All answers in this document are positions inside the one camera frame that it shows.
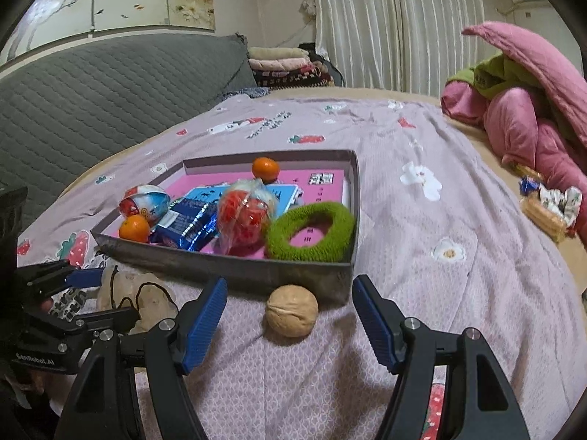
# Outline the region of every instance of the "blue candy wrapper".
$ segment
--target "blue candy wrapper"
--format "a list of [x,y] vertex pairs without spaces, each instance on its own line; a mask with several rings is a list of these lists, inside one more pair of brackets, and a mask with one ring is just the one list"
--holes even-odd
[[184,198],[171,204],[149,241],[197,252],[215,236],[216,203]]
[[540,182],[532,177],[526,176],[519,182],[520,195],[525,197],[540,188]]

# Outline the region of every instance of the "blue booklet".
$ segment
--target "blue booklet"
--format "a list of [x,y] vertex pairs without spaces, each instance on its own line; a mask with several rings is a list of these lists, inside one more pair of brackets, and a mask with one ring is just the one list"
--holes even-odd
[[[186,194],[186,198],[217,204],[218,200],[220,200],[220,197],[228,187],[230,187],[230,185],[196,187]],[[281,185],[279,183],[275,185],[267,185],[265,188],[273,193],[278,200],[275,217],[283,215],[289,209],[291,204],[296,201],[299,190],[297,185]]]

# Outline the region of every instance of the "green fuzzy ring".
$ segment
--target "green fuzzy ring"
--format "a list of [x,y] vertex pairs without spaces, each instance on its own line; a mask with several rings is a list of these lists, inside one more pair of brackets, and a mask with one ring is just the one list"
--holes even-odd
[[[303,228],[332,221],[332,226],[313,246],[291,246],[289,241]],[[354,216],[338,202],[311,203],[285,212],[269,226],[265,249],[270,258],[288,261],[338,263],[343,260],[353,236]]]

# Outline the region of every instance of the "tangerine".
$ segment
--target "tangerine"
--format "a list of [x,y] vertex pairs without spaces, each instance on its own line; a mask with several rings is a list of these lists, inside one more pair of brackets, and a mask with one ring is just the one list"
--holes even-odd
[[263,183],[271,183],[277,180],[280,165],[268,157],[259,157],[253,162],[252,172],[255,178],[263,180]]
[[132,240],[133,242],[147,243],[151,227],[145,217],[141,215],[131,215],[122,222],[118,229],[118,236],[123,240]]

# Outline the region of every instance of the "stack of blankets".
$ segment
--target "stack of blankets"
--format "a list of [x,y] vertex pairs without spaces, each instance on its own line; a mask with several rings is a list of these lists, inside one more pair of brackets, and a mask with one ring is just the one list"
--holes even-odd
[[257,86],[270,90],[334,86],[325,64],[312,63],[305,49],[249,48],[249,64]]

